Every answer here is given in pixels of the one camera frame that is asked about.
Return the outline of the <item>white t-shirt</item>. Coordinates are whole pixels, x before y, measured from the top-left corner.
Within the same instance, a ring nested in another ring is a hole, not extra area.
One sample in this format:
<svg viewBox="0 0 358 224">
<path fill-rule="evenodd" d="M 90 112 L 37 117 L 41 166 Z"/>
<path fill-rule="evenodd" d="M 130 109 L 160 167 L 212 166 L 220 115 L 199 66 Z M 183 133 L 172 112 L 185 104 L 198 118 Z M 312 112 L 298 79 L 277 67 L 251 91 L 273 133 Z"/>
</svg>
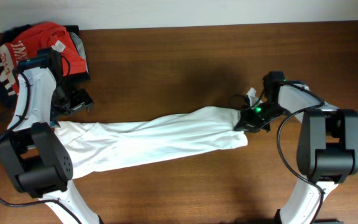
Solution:
<svg viewBox="0 0 358 224">
<path fill-rule="evenodd" d="M 238 121 L 239 112 L 234 109 L 207 106 L 151 121 L 62 121 L 55 134 L 68 151 L 78 179 L 93 172 L 244 147 L 246 135 L 234 130 Z"/>
</svg>

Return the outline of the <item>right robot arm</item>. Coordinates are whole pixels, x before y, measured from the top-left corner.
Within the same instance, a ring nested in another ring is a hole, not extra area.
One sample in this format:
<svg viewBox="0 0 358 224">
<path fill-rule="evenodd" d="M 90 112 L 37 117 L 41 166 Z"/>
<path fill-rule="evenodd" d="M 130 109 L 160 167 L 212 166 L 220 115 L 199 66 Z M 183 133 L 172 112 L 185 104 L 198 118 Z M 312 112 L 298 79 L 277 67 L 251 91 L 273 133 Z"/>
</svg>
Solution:
<svg viewBox="0 0 358 224">
<path fill-rule="evenodd" d="M 278 209 L 274 223 L 317 223 L 328 195 L 350 175 L 358 172 L 358 113 L 340 109 L 313 93 L 300 80 L 288 80 L 281 71 L 263 77 L 260 95 L 251 88 L 242 95 L 236 131 L 270 131 L 280 116 L 276 144 L 285 167 L 298 179 L 286 204 Z M 281 135 L 284 126 L 296 118 L 301 122 L 294 169 L 285 159 Z"/>
</svg>

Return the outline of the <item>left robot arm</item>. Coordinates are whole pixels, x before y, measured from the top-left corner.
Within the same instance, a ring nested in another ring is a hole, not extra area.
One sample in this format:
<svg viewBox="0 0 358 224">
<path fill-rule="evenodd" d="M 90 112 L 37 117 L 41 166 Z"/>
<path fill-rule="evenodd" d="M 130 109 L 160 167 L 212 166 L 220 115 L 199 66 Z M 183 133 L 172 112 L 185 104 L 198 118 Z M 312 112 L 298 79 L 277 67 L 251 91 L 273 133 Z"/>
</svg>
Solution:
<svg viewBox="0 0 358 224">
<path fill-rule="evenodd" d="M 94 105 L 84 89 L 77 90 L 64 77 L 65 60 L 47 48 L 13 70 L 19 96 L 11 123 L 0 135 L 0 161 L 14 188 L 33 200 L 11 203 L 0 197 L 0 203 L 15 208 L 46 204 L 62 223 L 101 223 L 77 191 L 73 162 L 54 133 L 59 116 Z"/>
</svg>

